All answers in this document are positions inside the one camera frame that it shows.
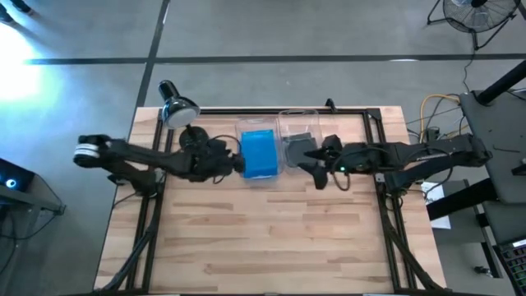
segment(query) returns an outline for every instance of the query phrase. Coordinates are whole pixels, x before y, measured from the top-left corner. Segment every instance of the black stand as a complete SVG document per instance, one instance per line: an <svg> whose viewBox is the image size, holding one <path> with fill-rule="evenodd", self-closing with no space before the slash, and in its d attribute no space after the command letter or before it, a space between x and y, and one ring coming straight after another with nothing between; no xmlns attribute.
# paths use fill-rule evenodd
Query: black stand
<svg viewBox="0 0 526 296"><path fill-rule="evenodd" d="M434 201L427 206L429 220L433 221L445 215L476 206L484 201L496 201L497 195L489 178L471 185L459 192Z"/></svg>
<svg viewBox="0 0 526 296"><path fill-rule="evenodd" d="M441 18L441 19L438 19L438 20L431 20L431 14L435 11L436 7L438 6L438 3L440 2L441 0L436 0L436 3L435 5L433 6L433 8L431 9L431 11L429 12L429 14L427 15L427 24L430 25L430 24L434 24L434 23L437 23L437 22L442 22L442 21L453 21L454 23L458 24L458 25L461 25L462 27L464 27L469 34L471 34L471 38L473 39L473 49L475 51L483 48L484 46L486 46L488 43L490 43L490 41L493 40L493 38L502 30L502 28L504 28L504 26L508 23L508 21L510 20L513 20L514 17L515 17L515 14L511 14L510 17L508 17L502 24L501 26L499 26L499 28L490 36L490 38L488 40L486 40L486 42L484 42L482 45L478 45L478 37L477 37L477 32L471 28L468 28L467 26L465 26L463 23L457 21L456 19L452 19L450 17L445 17L445 18Z"/></svg>
<svg viewBox="0 0 526 296"><path fill-rule="evenodd" d="M501 79L486 88L480 94L474 94L477 102L484 106L489 106L499 95L508 91L511 87L522 81L526 77L526 60L522 61L511 71L507 72Z"/></svg>
<svg viewBox="0 0 526 296"><path fill-rule="evenodd" d="M183 149L201 147L209 140L208 134L203 127L187 125L187 129L179 136L179 145Z"/></svg>

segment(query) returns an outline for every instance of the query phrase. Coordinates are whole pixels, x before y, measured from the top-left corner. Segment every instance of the lamp shade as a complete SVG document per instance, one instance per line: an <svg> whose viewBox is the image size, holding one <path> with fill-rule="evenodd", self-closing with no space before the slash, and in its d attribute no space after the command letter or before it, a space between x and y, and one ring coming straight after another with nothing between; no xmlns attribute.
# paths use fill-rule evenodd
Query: lamp shade
<svg viewBox="0 0 526 296"><path fill-rule="evenodd" d="M162 118L167 127L185 127L199 116L199 106L191 99L182 97L171 81L161 81L159 93L164 99Z"/></svg>

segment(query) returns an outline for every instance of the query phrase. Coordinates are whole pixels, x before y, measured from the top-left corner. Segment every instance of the metal pole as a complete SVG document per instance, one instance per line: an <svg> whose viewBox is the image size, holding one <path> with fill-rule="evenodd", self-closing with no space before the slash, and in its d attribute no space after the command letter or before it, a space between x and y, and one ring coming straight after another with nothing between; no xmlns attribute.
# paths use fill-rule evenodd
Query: metal pole
<svg viewBox="0 0 526 296"><path fill-rule="evenodd" d="M479 104L489 106L494 99L499 95L509 90L512 86L516 85L519 81L526 77L526 60L522 61L519 65L513 68L511 71L506 73L501 79L493 83L490 87L486 88L479 95L475 95L475 99Z"/></svg>

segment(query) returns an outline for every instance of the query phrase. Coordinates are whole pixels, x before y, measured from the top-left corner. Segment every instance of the fan guard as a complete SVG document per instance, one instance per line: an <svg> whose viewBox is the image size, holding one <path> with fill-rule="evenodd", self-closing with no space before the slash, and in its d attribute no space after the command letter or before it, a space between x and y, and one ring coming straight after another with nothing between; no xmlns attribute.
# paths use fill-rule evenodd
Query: fan guard
<svg viewBox="0 0 526 296"><path fill-rule="evenodd" d="M520 0L444 0L444 16L456 30L491 30L513 15Z"/></svg>

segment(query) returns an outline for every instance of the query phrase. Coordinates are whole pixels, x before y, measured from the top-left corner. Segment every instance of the black metal frame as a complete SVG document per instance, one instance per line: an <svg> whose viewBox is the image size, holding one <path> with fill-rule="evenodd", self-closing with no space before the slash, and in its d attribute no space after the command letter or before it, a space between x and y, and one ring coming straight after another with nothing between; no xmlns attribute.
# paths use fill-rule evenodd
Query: black metal frame
<svg viewBox="0 0 526 296"><path fill-rule="evenodd" d="M369 143L374 142L373 130L371 128L371 121L376 124L377 133L380 142L386 142L385 131L381 118L381 111L379 109L337 109L332 99L328 99L326 104L328 108L316 109L319 114L333 114L333 115L360 115L362 116L364 130L366 134L366 140ZM251 108L227 108L227 109L202 109L201 114L203 115L268 115L278 114L280 111L284 111L285 108L272 108L272 109L251 109ZM158 149L160 143L160 135L162 132L162 121L158 118L157 126L155 128L155 137L153 148ZM167 141L165 151L170 151L173 142L173 130L170 130L167 135ZM393 285L393 294L404 294L404 295L444 295L445 293L450 296L454 295L474 295L474 294L459 294L450 291L445 291L438 287L435 283L430 281L430 278L418 264L416 259L412 256L408 248L407 235L405 233L404 219L402 216L401 205L399 204L399 197L393 197L393 212L396 229L390 223L390 217L386 206L386 201L390 197L385 192L385 184L376 177L373 177L376 197L379 205L380 219L382 224L382 230L385 239L385 250L387 255L387 261L389 263L391 281ZM149 198L143 199L141 203L141 209L139 214L139 220L137 222L136 236L134 240L134 248L130 257L128 257L122 269L119 271L118 276L114 277L109 285L103 289L95 290L88 294L77 294L79 295L144 295L149 294L151 273L153 270L153 263L155 259L155 244L157 239L157 231L160 223L160 213L163 205L164 198L164 186L165 179L160 184L160 191L155 199L154 213L150 222L150 225L145 227L145 219L148 211L148 205L150 203ZM145 260L145 270L141 287L136 288L136 263L139 260L139 255L145 249L145 246L149 244L147 256ZM404 269L408 278L408 288L402 288L399 277L399 270L396 264L395 249L393 244L397 246L404 257ZM421 282L425 289L420 290L416 285L415 275L419 275ZM125 289L119 290L124 279L127 278Z"/></svg>
<svg viewBox="0 0 526 296"><path fill-rule="evenodd" d="M438 6L438 3L440 3L440 1L445 1L445 0L436 0L435 5L433 6L431 11L427 15L427 24L430 25L430 24L437 23L437 22L442 22L442 21L453 21L454 23L456 23L458 25L461 25L462 27L466 28L466 30L468 31L469 34L471 34L471 38L473 39L473 49L475 49L475 51L483 48L488 43L490 43L490 41L493 40L493 38L502 30L502 28L504 28L504 26L508 23L508 21L513 20L515 18L515 16L516 16L514 12L511 12L510 15L507 18L505 18L499 24L499 28L495 32L493 32L493 34L490 36L490 38L488 40L486 40L486 42L484 42L482 45L478 45L477 32L475 30L471 29L471 28L468 28L467 26L465 26L463 23L457 21L456 19L453 19L453 18L450 18L450 17L445 17L445 18L441 18L441 19L438 19L438 20L431 20L431 14L435 11L435 9Z"/></svg>

